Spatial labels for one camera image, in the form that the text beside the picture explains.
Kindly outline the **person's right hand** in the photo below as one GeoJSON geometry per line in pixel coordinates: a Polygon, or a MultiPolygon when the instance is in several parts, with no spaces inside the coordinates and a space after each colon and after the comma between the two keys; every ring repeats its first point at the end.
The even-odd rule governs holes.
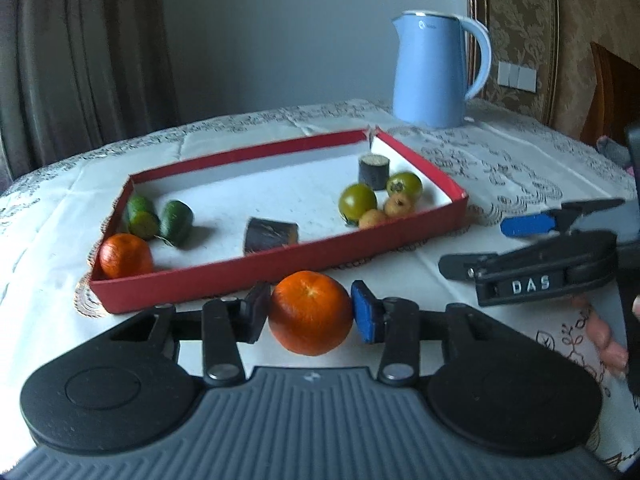
{"type": "Polygon", "coordinates": [[[612,337],[611,327],[602,320],[584,295],[574,296],[572,305],[588,313],[586,335],[596,347],[600,361],[616,377],[624,377],[628,370],[628,351],[612,337]]]}

